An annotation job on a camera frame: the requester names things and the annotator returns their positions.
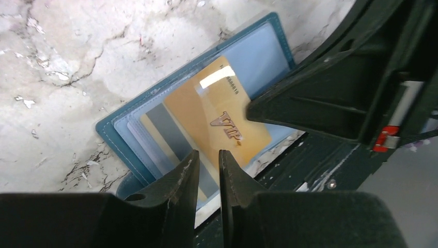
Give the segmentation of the gold VIP card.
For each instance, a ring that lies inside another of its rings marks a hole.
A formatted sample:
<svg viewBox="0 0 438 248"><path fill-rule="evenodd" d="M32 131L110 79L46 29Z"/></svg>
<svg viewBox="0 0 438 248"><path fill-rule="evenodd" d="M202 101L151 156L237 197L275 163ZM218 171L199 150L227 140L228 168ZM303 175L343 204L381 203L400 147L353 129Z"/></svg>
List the gold VIP card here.
<svg viewBox="0 0 438 248"><path fill-rule="evenodd" d="M218 153L229 150L245 167L272 141L265 125L245 117L249 96L231 64L220 56L142 114L143 148L163 174L199 152L198 203L219 188Z"/></svg>

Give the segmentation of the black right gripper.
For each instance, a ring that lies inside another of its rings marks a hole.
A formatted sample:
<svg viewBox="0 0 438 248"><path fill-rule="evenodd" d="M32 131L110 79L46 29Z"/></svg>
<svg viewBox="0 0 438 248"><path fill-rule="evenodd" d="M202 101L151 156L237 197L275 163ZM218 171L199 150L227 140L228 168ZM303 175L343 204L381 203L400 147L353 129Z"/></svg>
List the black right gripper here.
<svg viewBox="0 0 438 248"><path fill-rule="evenodd" d="M251 121L383 153L437 136L437 1L357 1L298 72L247 107Z"/></svg>

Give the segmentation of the blue leather card holder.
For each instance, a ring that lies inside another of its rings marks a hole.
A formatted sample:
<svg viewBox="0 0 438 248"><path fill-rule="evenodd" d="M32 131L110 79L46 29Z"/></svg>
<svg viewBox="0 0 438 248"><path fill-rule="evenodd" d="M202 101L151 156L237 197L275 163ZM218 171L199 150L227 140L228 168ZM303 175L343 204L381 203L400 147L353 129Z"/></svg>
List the blue leather card holder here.
<svg viewBox="0 0 438 248"><path fill-rule="evenodd" d="M164 98L221 55L237 69L250 99L273 86L295 67L280 18L276 12L271 12L100 120L96 132L129 169L116 191L119 198L135 194L173 169L170 160L164 158L164 152L152 139L151 132L140 126L142 114L151 112L161 129L170 129L165 140L170 141L177 158L184 158L191 151L189 141L176 131L175 124L170 123L170 115L164 113Z"/></svg>

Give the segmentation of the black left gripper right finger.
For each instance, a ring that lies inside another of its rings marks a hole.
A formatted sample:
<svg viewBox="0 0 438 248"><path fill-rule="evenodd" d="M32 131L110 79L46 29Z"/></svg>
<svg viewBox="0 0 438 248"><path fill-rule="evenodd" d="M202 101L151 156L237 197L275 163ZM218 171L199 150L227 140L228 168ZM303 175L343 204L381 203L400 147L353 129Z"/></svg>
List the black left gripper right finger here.
<svg viewBox="0 0 438 248"><path fill-rule="evenodd" d="M406 247L386 205L356 191L268 191L218 154L224 247Z"/></svg>

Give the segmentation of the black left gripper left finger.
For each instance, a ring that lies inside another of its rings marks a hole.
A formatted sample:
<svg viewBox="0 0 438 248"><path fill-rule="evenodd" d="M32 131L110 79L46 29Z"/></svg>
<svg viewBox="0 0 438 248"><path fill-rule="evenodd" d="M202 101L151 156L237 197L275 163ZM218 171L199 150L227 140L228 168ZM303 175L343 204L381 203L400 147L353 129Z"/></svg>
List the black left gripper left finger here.
<svg viewBox="0 0 438 248"><path fill-rule="evenodd" d="M193 247L200 157L120 199L110 193L1 195L1 247Z"/></svg>

